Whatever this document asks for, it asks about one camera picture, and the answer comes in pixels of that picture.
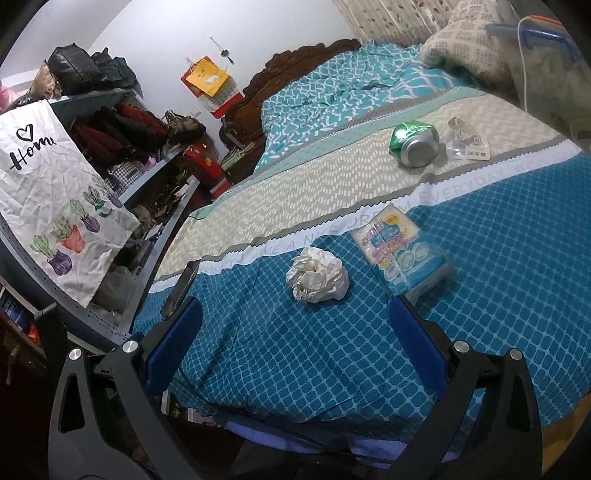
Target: pillow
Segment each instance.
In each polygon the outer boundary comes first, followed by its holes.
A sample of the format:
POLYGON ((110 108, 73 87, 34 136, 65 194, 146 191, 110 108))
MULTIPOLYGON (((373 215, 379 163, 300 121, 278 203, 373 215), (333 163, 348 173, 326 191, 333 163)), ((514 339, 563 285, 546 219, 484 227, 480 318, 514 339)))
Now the pillow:
POLYGON ((448 60, 461 65, 484 83, 512 88, 513 79, 501 50, 485 31, 493 23, 485 0, 460 0, 448 25, 433 34, 421 48, 421 60, 436 67, 448 60))

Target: pink bag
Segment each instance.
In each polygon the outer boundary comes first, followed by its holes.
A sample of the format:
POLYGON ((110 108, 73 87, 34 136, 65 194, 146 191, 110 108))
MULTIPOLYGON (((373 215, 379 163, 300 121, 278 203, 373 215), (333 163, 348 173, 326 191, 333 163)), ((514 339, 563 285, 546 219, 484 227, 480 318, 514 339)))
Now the pink bag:
POLYGON ((20 95, 14 93, 10 88, 0 86, 0 113, 4 113, 8 106, 20 95))

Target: green crushed can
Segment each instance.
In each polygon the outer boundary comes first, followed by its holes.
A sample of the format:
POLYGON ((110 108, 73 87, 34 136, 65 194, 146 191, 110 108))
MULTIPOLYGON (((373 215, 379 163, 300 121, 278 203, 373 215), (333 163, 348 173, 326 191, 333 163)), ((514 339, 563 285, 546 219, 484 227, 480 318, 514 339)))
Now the green crushed can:
POLYGON ((439 153, 439 134, 424 122, 404 122, 394 127, 389 150, 401 167, 424 167, 439 153))

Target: potted plant print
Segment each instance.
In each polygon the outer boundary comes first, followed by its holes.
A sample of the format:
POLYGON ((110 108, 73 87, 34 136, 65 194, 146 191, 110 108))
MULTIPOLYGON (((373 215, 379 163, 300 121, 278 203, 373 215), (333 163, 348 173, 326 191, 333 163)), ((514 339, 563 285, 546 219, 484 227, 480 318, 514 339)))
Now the potted plant print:
POLYGON ((123 203, 119 200, 119 197, 115 195, 115 192, 105 183, 100 177, 92 177, 92 181, 95 183, 99 190, 102 190, 107 195, 109 201, 117 208, 123 208, 123 203))
POLYGON ((93 216, 88 215, 88 213, 86 213, 86 210, 84 210, 84 207, 78 200, 70 199, 70 209, 72 210, 74 215, 80 217, 80 220, 82 220, 82 223, 84 223, 84 226, 89 232, 99 232, 99 221, 93 216))
POLYGON ((113 209, 106 205, 105 201, 100 198, 100 192, 92 186, 89 186, 88 192, 83 192, 82 196, 95 208, 95 212, 103 218, 108 217, 113 211, 113 209))
POLYGON ((72 225, 69 218, 63 215, 58 215, 53 219, 53 230, 51 234, 56 237, 57 241, 66 247, 79 254, 84 249, 86 242, 80 235, 80 230, 76 225, 72 225))
POLYGON ((72 259, 59 250, 54 255, 49 248, 49 242, 45 235, 35 235, 31 243, 31 249, 47 257, 47 263, 51 265, 56 275, 66 275, 72 269, 72 259))

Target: beige patterned blanket stripe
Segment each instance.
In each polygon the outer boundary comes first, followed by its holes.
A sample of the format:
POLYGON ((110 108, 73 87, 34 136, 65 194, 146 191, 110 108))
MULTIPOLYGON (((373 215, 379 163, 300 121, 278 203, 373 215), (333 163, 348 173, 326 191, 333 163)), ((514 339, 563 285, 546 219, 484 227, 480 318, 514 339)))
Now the beige patterned blanket stripe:
POLYGON ((368 135, 237 193, 204 219, 188 218, 163 259, 157 278, 181 271, 191 260, 220 257, 241 246, 258 244, 364 200, 386 194, 396 198, 421 182, 436 183, 564 138, 493 95, 447 103, 419 120, 433 124, 441 139, 440 154, 427 167, 403 170, 398 166, 388 152, 391 128, 368 135), (472 124, 488 139, 491 160, 446 159, 443 145, 453 138, 447 125, 453 116, 472 124))

